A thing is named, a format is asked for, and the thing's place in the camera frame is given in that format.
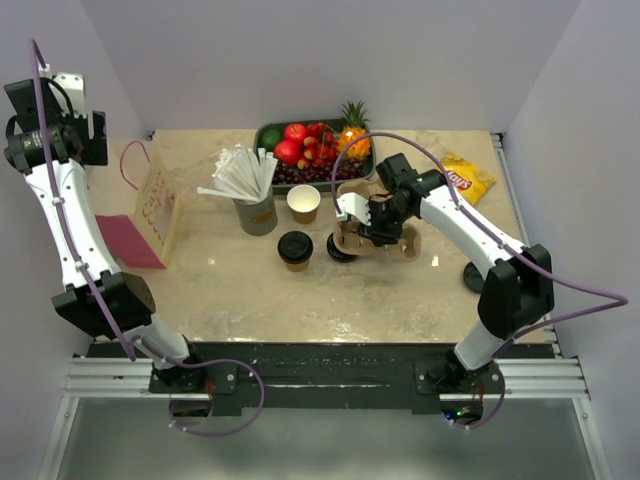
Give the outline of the brown paper coffee cup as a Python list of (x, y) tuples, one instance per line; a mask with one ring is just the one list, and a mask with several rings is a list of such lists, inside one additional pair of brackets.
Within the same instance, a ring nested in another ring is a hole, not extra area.
[(291, 262), (286, 259), (283, 260), (285, 267), (291, 272), (301, 272), (307, 269), (309, 266), (310, 260), (306, 259), (304, 261), (299, 262)]

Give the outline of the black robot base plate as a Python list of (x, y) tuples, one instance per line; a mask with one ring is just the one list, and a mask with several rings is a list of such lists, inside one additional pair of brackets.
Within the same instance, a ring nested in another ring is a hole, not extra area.
[(166, 398), (184, 419), (238, 417), (259, 407), (312, 410), (405, 410), (444, 414), (470, 423), (482, 403), (513, 392), (517, 378), (531, 382), (548, 373), (552, 350), (518, 345), (458, 388), (438, 389), (433, 373), (446, 361), (450, 344), (437, 343), (234, 343), (194, 345), (205, 384), (194, 392), (167, 388), (140, 356), (131, 362), (100, 344), (74, 362), (74, 374), (89, 395), (151, 395)]

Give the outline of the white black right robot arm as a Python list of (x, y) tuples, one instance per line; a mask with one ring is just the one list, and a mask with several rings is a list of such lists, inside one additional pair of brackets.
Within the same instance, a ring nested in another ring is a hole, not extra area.
[(477, 324), (432, 375), (441, 391), (469, 392), (506, 340), (553, 309), (554, 287), (546, 276), (551, 255), (540, 245), (527, 247), (499, 230), (437, 169), (419, 173), (404, 155), (396, 154), (376, 170), (387, 191), (385, 199), (341, 194), (337, 204), (346, 210), (341, 217), (358, 220), (359, 235), (377, 247), (398, 244), (404, 223), (416, 217), (447, 236), (483, 280)]

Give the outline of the black coffee cup lid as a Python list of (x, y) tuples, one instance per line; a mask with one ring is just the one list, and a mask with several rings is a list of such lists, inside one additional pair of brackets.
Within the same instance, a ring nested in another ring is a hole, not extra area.
[(277, 244), (280, 258), (288, 264), (301, 264), (309, 260), (314, 244), (309, 235), (301, 231), (289, 231), (282, 235)]

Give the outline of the pink white paper bag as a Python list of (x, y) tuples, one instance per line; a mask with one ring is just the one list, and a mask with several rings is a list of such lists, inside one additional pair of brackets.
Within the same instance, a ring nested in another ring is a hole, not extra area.
[(132, 269), (168, 266), (182, 200), (164, 159), (148, 141), (110, 141), (108, 165), (94, 168), (89, 193), (117, 260)]

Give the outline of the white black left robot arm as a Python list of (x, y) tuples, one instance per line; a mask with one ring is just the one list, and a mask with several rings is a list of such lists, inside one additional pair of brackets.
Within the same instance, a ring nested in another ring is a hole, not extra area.
[(37, 197), (60, 259), (64, 290), (52, 299), (55, 311), (92, 338), (119, 341), (129, 357), (144, 353), (167, 388), (200, 390), (207, 368), (159, 319), (147, 283), (117, 265), (91, 207), (85, 168), (108, 163), (105, 114), (84, 113), (83, 90), (57, 77), (3, 89), (15, 110), (4, 155)]

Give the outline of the brown pulp cup carrier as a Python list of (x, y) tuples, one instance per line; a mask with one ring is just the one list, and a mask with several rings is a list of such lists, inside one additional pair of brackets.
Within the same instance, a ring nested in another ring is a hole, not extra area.
[[(373, 194), (388, 194), (379, 180), (353, 180), (348, 181), (337, 189), (337, 198), (345, 193), (355, 192), (366, 199)], [(370, 240), (361, 237), (357, 233), (357, 221), (346, 223), (336, 222), (333, 227), (333, 239), (337, 248), (347, 254), (365, 257), (371, 255), (385, 255), (395, 261), (410, 262), (416, 260), (421, 253), (421, 234), (412, 224), (403, 224), (403, 233), (396, 245), (374, 246)]]

